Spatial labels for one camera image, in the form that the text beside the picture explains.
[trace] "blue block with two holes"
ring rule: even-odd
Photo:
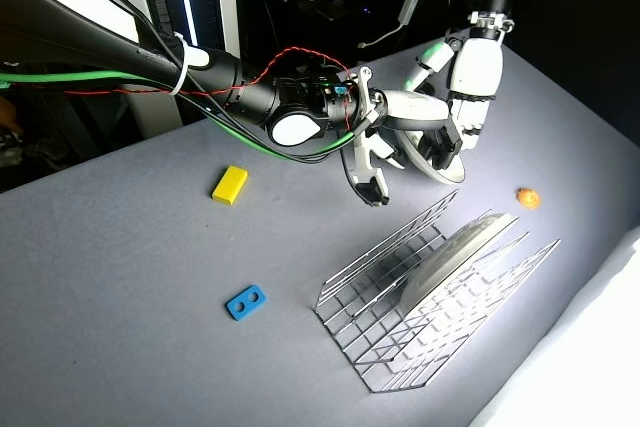
[[[252,285],[227,302],[227,310],[235,320],[243,320],[267,301],[262,289]]]

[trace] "dish rack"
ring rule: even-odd
[[[404,317],[397,308],[402,288],[447,240],[436,222],[456,194],[436,202],[322,286],[316,315],[371,392],[428,384],[560,243],[500,270],[501,260],[528,236],[524,233],[455,271],[417,314]]]

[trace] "zip tie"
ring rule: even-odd
[[[187,41],[184,40],[184,37],[182,36],[181,33],[174,32],[173,35],[178,37],[180,39],[180,42],[182,42],[182,51],[184,55],[184,58],[182,59],[182,70],[180,71],[180,77],[178,77],[178,82],[176,83],[176,86],[173,88],[173,90],[169,92],[169,95],[175,96],[180,92],[180,90],[182,90],[182,86],[184,85],[184,79],[187,78],[187,70],[189,70],[189,62],[187,62],[187,49],[189,48],[189,44],[187,44]]]

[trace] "wire dish rack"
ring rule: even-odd
[[[560,243],[500,269],[503,258],[528,236],[524,233],[455,271],[417,313],[404,316],[397,308],[402,288],[447,240],[436,222],[456,194],[442,198],[322,286],[315,312],[371,392],[429,383]]]

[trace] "gray table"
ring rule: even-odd
[[[420,49],[376,62],[394,87]],[[441,375],[369,394],[313,314],[322,281],[452,187],[386,169],[361,205],[336,156],[259,155],[200,122],[0,196],[0,425],[462,426],[637,220],[640,150],[506,52],[499,99],[440,225],[522,216],[525,250],[563,243]],[[233,207],[209,194],[250,171]],[[543,196],[538,211],[514,200]],[[269,300],[234,322],[249,284]]]

